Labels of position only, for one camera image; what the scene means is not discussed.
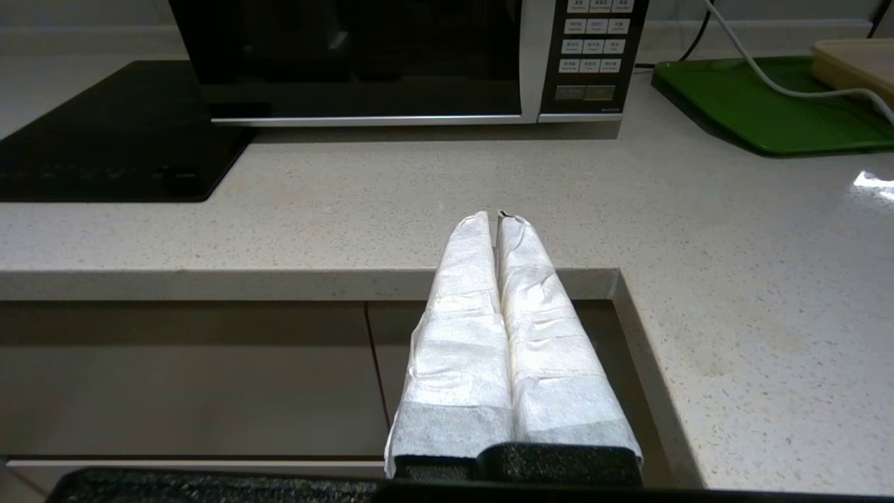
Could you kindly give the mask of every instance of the white cloth wrapping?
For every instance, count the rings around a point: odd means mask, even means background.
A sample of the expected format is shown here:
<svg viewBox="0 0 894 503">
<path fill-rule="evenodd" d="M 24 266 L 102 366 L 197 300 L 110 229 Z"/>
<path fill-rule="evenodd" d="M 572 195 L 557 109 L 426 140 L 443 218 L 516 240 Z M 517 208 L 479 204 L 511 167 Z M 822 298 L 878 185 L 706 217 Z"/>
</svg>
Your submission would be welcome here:
<svg viewBox="0 0 894 503">
<path fill-rule="evenodd" d="M 502 217 L 497 277 L 515 440 L 642 450 L 536 230 Z"/>
<path fill-rule="evenodd" d="M 402 455 L 476 457 L 512 440 L 509 349 L 484 211 L 453 230 L 410 340 L 385 472 Z"/>
</svg>

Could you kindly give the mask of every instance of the black cooktop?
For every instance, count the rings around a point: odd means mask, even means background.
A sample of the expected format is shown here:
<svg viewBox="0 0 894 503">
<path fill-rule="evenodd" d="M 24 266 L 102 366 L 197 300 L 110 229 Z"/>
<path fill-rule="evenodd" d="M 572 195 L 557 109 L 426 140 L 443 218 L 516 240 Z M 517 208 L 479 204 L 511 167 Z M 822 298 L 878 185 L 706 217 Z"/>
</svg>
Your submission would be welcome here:
<svg viewBox="0 0 894 503">
<path fill-rule="evenodd" d="M 0 141 L 0 200 L 206 200 L 251 141 L 188 61 L 138 61 Z"/>
</svg>

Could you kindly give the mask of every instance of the white speckled countertop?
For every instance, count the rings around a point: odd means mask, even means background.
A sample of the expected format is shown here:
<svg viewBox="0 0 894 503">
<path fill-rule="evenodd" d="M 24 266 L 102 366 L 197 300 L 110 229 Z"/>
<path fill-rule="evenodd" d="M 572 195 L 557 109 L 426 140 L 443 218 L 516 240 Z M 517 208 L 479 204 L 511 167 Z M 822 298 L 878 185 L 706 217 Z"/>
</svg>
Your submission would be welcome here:
<svg viewBox="0 0 894 503">
<path fill-rule="evenodd" d="M 124 62 L 0 58 L 0 134 Z M 894 188 L 854 184 L 894 154 L 759 158 L 648 79 L 616 141 L 263 132 L 204 203 L 0 204 L 0 299 L 421 299 L 456 221 L 506 209 L 559 268 L 620 269 L 629 298 L 574 294 L 641 323 L 680 472 L 894 494 Z"/>
</svg>

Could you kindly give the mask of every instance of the wall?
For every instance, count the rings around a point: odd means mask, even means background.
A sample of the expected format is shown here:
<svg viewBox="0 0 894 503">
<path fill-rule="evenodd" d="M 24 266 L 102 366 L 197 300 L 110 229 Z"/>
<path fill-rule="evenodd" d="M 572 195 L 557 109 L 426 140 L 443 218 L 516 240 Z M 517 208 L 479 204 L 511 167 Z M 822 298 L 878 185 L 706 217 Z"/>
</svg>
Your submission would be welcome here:
<svg viewBox="0 0 894 503">
<path fill-rule="evenodd" d="M 718 0 L 731 20 L 867 20 L 880 0 Z M 652 21 L 698 20 L 702 0 L 652 0 Z M 167 0 L 0 0 L 0 27 L 173 24 Z"/>
</svg>

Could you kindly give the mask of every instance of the cabinet drawer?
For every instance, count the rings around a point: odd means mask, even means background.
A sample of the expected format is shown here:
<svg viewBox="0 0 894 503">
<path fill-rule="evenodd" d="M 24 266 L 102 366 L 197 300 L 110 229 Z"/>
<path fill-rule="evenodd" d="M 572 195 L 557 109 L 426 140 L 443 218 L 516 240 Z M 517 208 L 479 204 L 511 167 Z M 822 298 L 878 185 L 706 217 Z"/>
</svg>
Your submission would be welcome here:
<svg viewBox="0 0 894 503">
<path fill-rule="evenodd" d="M 362 303 L 0 303 L 0 452 L 381 456 Z"/>
</svg>

